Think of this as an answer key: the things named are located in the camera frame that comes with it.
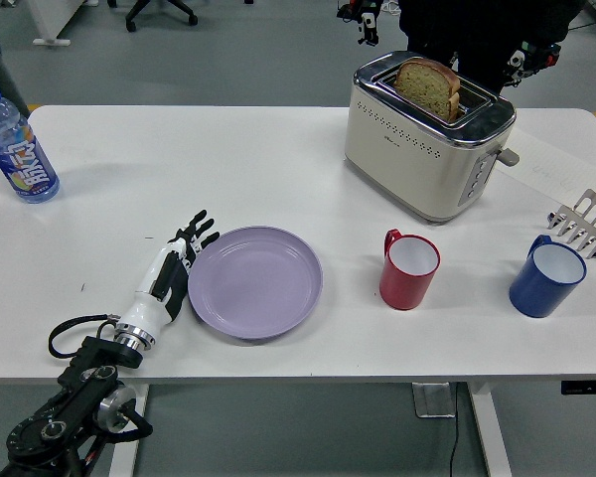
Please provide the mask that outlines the person's right hand with tracker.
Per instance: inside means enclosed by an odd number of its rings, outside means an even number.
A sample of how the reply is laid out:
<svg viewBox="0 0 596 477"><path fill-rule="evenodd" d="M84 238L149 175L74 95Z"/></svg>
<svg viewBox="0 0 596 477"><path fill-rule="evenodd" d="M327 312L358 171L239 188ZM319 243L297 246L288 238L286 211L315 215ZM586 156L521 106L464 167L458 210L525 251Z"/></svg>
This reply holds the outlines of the person's right hand with tracker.
<svg viewBox="0 0 596 477"><path fill-rule="evenodd" d="M381 5L381 1L352 0L339 6L337 17L346 23L357 22L361 33L358 43L374 47L378 44L376 19Z"/></svg>

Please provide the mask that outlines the person's left hand with tracker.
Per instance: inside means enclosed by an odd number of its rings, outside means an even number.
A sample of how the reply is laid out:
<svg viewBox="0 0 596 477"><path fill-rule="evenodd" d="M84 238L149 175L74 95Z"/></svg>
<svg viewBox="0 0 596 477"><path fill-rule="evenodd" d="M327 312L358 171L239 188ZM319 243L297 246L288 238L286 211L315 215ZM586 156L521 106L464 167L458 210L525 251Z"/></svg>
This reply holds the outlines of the person's left hand with tracker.
<svg viewBox="0 0 596 477"><path fill-rule="evenodd" d="M505 86L517 86L522 80L556 65L561 47L539 47L523 41L511 55L504 69Z"/></svg>

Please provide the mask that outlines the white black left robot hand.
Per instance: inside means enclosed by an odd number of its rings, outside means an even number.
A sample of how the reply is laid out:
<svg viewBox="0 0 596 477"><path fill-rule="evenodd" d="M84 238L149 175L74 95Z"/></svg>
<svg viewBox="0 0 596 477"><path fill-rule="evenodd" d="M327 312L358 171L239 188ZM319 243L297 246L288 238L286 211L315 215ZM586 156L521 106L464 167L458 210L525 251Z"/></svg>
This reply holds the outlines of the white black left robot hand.
<svg viewBox="0 0 596 477"><path fill-rule="evenodd" d="M117 324L118 333L145 336L151 343L179 315L188 294L189 273L198 255L220 237L215 220L199 211L162 247L134 294L134 302Z"/></svg>

